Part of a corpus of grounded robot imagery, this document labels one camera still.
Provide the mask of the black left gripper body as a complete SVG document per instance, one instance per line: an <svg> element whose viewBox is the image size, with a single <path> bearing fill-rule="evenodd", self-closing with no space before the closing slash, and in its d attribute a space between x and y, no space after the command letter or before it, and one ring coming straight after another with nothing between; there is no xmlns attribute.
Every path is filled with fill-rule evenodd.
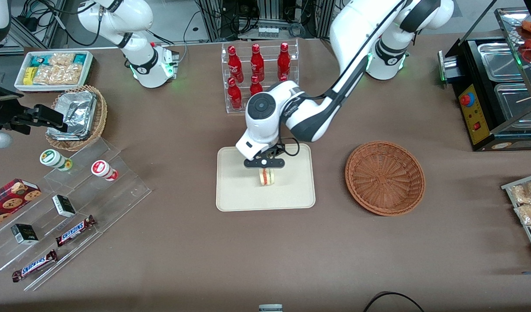
<svg viewBox="0 0 531 312"><path fill-rule="evenodd" d="M280 158L285 153L281 147L272 147L256 155L253 160L244 160L246 168L280 169L285 166L285 160Z"/></svg>

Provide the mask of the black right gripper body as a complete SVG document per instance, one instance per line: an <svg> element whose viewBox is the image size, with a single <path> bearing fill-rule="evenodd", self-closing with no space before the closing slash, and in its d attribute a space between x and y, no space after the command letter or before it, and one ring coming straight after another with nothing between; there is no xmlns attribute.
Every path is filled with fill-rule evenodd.
<svg viewBox="0 0 531 312"><path fill-rule="evenodd" d="M0 87L0 130L24 130L24 126L20 126L15 120L17 115L24 112L18 101L23 96Z"/></svg>

